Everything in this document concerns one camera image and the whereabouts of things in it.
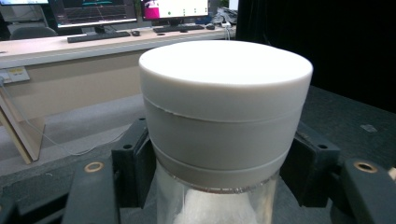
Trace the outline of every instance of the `white cylindrical object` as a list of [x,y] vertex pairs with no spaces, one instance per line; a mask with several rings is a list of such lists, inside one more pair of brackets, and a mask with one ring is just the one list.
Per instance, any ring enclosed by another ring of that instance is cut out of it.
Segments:
[[312,64],[265,45],[191,41],[140,58],[158,161],[200,189],[242,189],[272,176],[295,134]]

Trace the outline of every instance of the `desk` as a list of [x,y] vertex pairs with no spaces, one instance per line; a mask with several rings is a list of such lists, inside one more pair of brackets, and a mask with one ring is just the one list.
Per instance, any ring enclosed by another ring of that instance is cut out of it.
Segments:
[[[151,29],[139,31],[141,36],[74,44],[68,44],[65,36],[0,42],[0,51],[6,52],[0,53],[0,68],[24,66],[30,77],[7,84],[7,90],[28,121],[42,132],[48,115],[140,93],[138,60],[146,50],[226,36],[221,28],[166,35]],[[3,90],[0,106],[0,122],[25,162],[38,160],[42,134],[28,125]]]

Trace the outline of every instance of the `transparent base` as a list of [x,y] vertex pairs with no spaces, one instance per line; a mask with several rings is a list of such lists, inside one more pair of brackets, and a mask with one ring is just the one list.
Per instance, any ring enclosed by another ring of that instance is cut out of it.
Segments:
[[278,172],[244,192],[194,189],[157,162],[158,224],[270,224]]

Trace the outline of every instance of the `monitor screen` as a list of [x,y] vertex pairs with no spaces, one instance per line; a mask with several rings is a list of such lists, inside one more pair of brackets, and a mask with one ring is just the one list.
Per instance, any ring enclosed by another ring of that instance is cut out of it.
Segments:
[[145,21],[182,20],[208,15],[208,0],[140,0]]
[[134,0],[49,0],[58,28],[137,22]]
[[2,6],[38,5],[48,3],[48,0],[0,0],[0,5]]

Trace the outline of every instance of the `black curtain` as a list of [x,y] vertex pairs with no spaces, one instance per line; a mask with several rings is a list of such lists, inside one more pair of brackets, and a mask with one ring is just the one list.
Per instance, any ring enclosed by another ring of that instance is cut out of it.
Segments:
[[396,13],[390,0],[240,0],[237,40],[296,52],[312,85],[396,113]]

